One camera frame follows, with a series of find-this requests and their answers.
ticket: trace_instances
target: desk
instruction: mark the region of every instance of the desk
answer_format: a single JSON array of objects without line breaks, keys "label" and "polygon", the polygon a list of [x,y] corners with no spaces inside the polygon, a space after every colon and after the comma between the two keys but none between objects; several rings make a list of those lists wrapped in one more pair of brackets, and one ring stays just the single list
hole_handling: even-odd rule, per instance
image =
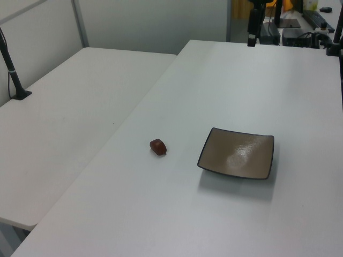
[{"label": "desk", "polygon": [[174,60],[85,48],[0,108],[0,222],[31,230]]},{"label": "desk", "polygon": [[[270,178],[197,167],[212,127],[274,135]],[[341,256],[342,154],[338,58],[190,41],[13,257]]]}]

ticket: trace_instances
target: dark plate rim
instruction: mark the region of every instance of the dark plate rim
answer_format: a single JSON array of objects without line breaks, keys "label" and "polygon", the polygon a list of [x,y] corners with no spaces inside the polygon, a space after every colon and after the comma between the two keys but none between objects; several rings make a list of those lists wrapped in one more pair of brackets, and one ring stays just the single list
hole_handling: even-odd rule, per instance
[{"label": "dark plate rim", "polygon": [[[207,144],[207,141],[208,139],[210,138],[210,135],[211,133],[214,131],[214,130],[222,130],[222,131],[226,131],[226,132],[232,132],[232,133],[237,133],[237,134],[245,134],[245,135],[257,135],[257,136],[260,136],[260,137],[272,137],[273,138],[273,148],[272,148],[272,158],[271,158],[271,161],[270,161],[270,166],[269,166],[269,171],[268,171],[268,174],[267,174],[267,177],[265,178],[251,178],[251,177],[241,177],[241,176],[235,176],[235,175],[230,175],[230,174],[225,174],[225,173],[221,173],[221,172],[218,172],[218,171],[215,171],[215,170],[210,170],[210,169],[207,169],[203,166],[200,166],[199,165],[199,162],[202,158],[202,155],[203,155],[203,152],[204,152],[204,149],[206,147],[206,144]],[[231,130],[223,130],[221,128],[217,128],[217,127],[213,127],[210,131],[210,133],[208,134],[207,136],[207,139],[206,139],[206,142],[203,146],[203,149],[202,149],[202,152],[200,154],[200,157],[199,157],[199,160],[198,160],[198,163],[197,163],[197,166],[199,168],[202,168],[204,170],[208,170],[208,171],[211,171],[211,172],[214,172],[214,173],[217,173],[217,174],[222,174],[222,175],[225,175],[225,176],[229,176],[229,177],[234,177],[234,178],[245,178],[245,179],[253,179],[253,180],[266,180],[269,178],[269,175],[270,175],[270,172],[271,172],[271,169],[272,169],[272,164],[273,164],[273,158],[274,158],[274,144],[275,144],[275,137],[273,135],[260,135],[260,134],[250,134],[250,133],[243,133],[243,132],[237,132],[237,131],[231,131]]]}]

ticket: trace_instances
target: brown plate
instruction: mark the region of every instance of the brown plate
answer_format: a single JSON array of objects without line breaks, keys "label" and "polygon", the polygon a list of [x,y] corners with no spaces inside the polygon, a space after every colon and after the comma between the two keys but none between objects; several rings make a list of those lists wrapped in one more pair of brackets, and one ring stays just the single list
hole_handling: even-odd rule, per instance
[{"label": "brown plate", "polygon": [[267,179],[274,137],[212,128],[198,161],[205,170],[250,179]]}]

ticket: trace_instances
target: red object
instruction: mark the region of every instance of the red object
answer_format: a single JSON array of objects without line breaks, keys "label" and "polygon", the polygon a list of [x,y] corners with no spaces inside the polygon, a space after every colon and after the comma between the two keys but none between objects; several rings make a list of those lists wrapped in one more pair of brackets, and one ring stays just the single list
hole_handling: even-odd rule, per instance
[{"label": "red object", "polygon": [[167,152],[166,145],[162,142],[161,139],[155,139],[150,142],[151,150],[153,150],[157,155],[163,155]]}]

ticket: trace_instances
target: white wall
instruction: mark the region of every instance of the white wall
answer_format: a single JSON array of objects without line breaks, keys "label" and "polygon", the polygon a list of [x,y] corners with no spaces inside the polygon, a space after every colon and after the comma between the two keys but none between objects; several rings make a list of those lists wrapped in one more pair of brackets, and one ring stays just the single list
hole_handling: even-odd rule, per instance
[{"label": "white wall", "polygon": [[[82,48],[71,0],[43,2],[0,26],[24,88]],[[0,55],[0,106],[9,100],[7,80],[7,67]]]},{"label": "white wall", "polygon": [[18,14],[35,7],[46,0],[1,0],[0,24],[18,16]]},{"label": "white wall", "polygon": [[91,47],[178,54],[190,39],[226,41],[228,2],[76,0],[76,6]]}]

